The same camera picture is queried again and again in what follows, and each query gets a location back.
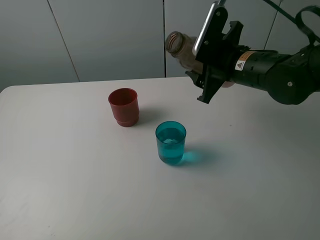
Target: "blue plastic cup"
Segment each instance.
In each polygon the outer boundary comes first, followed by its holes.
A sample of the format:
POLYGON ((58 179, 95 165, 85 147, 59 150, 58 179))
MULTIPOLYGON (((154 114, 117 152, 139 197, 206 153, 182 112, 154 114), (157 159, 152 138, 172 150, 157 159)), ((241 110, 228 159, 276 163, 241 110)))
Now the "blue plastic cup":
POLYGON ((185 151, 187 130, 176 121, 165 121, 155 130, 159 158, 166 164, 178 165, 185 151))

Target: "warning label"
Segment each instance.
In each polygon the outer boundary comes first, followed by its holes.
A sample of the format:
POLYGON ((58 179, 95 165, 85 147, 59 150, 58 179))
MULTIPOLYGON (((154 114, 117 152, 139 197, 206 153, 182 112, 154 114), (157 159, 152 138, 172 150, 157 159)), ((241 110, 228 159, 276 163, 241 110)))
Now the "warning label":
POLYGON ((240 61, 238 60, 236 62, 236 65, 235 65, 235 70, 238 70, 238 71, 242 71, 244 69, 244 65, 245 65, 246 61, 240 61))
POLYGON ((246 51, 244 54, 242 54, 240 56, 239 60, 236 62, 234 69, 237 71, 242 71, 244 69, 245 64, 246 64, 246 61, 254 53, 255 53, 255 51, 246 51))

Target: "table surface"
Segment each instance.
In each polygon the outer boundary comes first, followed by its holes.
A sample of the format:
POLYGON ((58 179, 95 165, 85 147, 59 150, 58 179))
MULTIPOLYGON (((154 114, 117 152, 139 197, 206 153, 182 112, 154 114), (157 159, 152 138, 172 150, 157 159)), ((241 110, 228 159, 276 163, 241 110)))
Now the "table surface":
POLYGON ((318 240, 320 94, 298 106, 187 77, 14 86, 0 94, 1 240, 318 240), (108 95, 138 93, 124 128, 108 95), (155 129, 187 130, 185 164, 155 129))

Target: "cup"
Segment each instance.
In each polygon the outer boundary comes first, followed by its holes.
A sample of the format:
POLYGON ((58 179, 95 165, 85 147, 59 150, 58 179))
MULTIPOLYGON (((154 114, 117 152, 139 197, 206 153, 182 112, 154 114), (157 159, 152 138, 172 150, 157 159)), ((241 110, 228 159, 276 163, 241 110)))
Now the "cup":
POLYGON ((176 121, 165 121, 155 130, 159 158, 166 164, 178 165, 185 151, 187 130, 176 121))
POLYGON ((138 94, 131 88, 113 91, 108 101, 116 122, 122 127, 131 127, 139 120, 138 94))

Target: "clear plastic bottle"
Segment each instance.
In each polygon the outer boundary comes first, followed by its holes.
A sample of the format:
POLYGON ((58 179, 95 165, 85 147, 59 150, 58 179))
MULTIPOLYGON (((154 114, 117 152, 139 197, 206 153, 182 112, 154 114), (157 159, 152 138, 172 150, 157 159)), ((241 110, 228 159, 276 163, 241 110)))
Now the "clear plastic bottle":
POLYGON ((189 37, 186 34, 174 31, 167 37, 165 41, 165 49, 171 54, 171 56, 178 59, 183 68, 202 74, 203 64, 197 61, 196 57, 192 53, 192 48, 196 39, 196 37, 189 37))

